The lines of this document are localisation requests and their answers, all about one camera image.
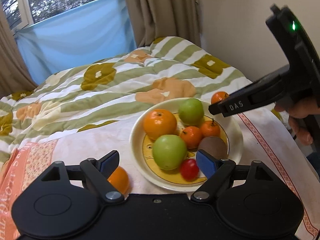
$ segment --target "beige wall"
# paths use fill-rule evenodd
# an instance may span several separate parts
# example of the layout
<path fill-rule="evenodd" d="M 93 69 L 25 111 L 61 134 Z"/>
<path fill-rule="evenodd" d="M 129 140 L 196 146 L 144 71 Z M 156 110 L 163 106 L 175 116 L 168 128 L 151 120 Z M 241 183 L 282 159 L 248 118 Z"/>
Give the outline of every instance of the beige wall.
<path fill-rule="evenodd" d="M 320 0 L 199 0 L 199 3 L 203 48 L 251 80 L 287 63 L 265 25 L 273 3 L 289 6 L 320 54 Z"/>

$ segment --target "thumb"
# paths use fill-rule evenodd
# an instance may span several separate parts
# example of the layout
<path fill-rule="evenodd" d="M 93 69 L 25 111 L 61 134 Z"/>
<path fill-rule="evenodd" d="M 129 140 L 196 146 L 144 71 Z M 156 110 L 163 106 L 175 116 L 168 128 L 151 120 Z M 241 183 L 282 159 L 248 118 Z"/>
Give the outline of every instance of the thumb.
<path fill-rule="evenodd" d="M 288 109 L 289 115 L 294 118 L 305 118 L 309 114 L 320 114 L 320 108 L 318 107 L 316 98 L 307 97 L 301 99 L 293 107 Z"/>

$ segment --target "bed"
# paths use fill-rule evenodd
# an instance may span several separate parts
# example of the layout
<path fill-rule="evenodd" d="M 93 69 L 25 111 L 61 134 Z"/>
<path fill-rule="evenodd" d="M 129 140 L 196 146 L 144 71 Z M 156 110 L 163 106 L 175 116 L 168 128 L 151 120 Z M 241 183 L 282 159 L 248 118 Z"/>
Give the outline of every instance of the bed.
<path fill-rule="evenodd" d="M 215 91 L 232 93 L 249 83 L 239 70 L 191 42 L 164 37 L 131 53 L 56 73 L 34 91 L 2 98 L 0 223 L 6 222 L 5 239 L 19 235 L 10 216 L 14 199 L 55 160 L 79 164 L 117 149 L 132 192 L 167 193 L 132 164 L 128 138 L 137 117 L 168 99 L 209 102 Z M 262 160 L 291 187 L 305 205 L 297 234 L 314 239 L 320 228 L 320 185 L 290 134 L 266 109 L 235 119 L 244 135 L 241 164 Z"/>

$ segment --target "black handheld device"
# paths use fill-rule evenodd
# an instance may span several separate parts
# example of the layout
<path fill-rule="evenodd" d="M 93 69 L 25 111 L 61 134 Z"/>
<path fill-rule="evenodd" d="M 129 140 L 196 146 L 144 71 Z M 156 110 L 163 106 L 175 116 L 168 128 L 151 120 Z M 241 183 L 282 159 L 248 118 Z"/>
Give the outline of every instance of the black handheld device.
<path fill-rule="evenodd" d="M 320 61 L 307 33 L 288 7 L 271 7 L 266 24 L 285 53 L 289 64 L 210 105 L 211 114 L 230 116 L 278 102 L 288 109 L 300 99 L 314 96 L 320 106 Z M 320 116 L 309 115 L 298 122 L 313 136 L 320 152 Z"/>
<path fill-rule="evenodd" d="M 106 180 L 119 164 L 117 151 L 80 165 L 56 161 L 13 204 L 18 240 L 298 240 L 302 203 L 264 163 L 236 165 L 202 150 L 198 155 L 216 171 L 191 199 L 129 194 L 125 200 Z M 69 180 L 81 180 L 85 188 Z"/>

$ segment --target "striped blanket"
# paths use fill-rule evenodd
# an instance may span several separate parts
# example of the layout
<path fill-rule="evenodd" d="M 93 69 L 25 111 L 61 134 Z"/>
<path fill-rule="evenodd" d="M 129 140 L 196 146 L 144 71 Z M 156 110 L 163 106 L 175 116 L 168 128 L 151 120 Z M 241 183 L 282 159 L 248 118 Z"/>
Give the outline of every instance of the striped blanket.
<path fill-rule="evenodd" d="M 61 71 L 34 91 L 0 100 L 0 167 L 15 148 L 138 116 L 180 97 L 209 101 L 249 81 L 236 68 L 179 37 Z"/>

